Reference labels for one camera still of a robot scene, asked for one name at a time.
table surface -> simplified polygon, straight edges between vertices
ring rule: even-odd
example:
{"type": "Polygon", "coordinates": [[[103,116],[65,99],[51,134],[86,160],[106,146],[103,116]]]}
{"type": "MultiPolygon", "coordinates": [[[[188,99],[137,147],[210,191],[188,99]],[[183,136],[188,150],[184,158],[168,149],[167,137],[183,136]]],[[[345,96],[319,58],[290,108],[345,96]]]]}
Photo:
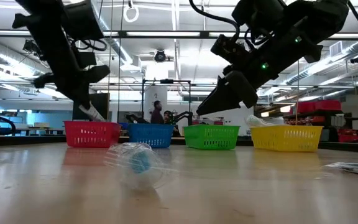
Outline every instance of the table surface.
{"type": "Polygon", "coordinates": [[[358,153],[160,149],[165,185],[134,192],[105,149],[0,147],[0,223],[358,223],[358,153]]]}

shelf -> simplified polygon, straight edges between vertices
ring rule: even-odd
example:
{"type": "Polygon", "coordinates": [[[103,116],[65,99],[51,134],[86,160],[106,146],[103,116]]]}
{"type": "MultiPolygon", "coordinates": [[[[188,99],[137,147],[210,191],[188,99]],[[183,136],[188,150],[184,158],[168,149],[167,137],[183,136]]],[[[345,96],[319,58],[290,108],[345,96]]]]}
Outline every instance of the shelf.
{"type": "MultiPolygon", "coordinates": [[[[342,114],[342,111],[338,111],[338,110],[316,110],[314,112],[310,112],[310,113],[304,113],[304,114],[298,114],[298,118],[305,118],[308,116],[332,116],[335,114],[342,114]]],[[[292,118],[296,118],[296,115],[287,115],[283,117],[284,119],[292,119],[292,118]]]]}

plastic basket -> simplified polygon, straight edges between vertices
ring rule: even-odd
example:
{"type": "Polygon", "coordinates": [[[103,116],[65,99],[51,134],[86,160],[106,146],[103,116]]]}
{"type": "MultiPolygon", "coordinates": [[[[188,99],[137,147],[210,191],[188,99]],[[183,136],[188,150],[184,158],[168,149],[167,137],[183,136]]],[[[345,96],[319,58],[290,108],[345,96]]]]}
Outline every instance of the plastic basket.
{"type": "Polygon", "coordinates": [[[70,147],[109,148],[118,143],[121,125],[110,122],[65,121],[67,145],[70,147]]]}
{"type": "Polygon", "coordinates": [[[270,149],[282,152],[315,152],[322,126],[276,125],[251,128],[256,149],[270,149]]]}
{"type": "Polygon", "coordinates": [[[168,148],[171,145],[173,125],[129,124],[129,142],[146,143],[152,148],[168,148]]]}
{"type": "Polygon", "coordinates": [[[230,150],[236,147],[239,126],[192,125],[185,127],[188,147],[210,150],[230,150]]]}

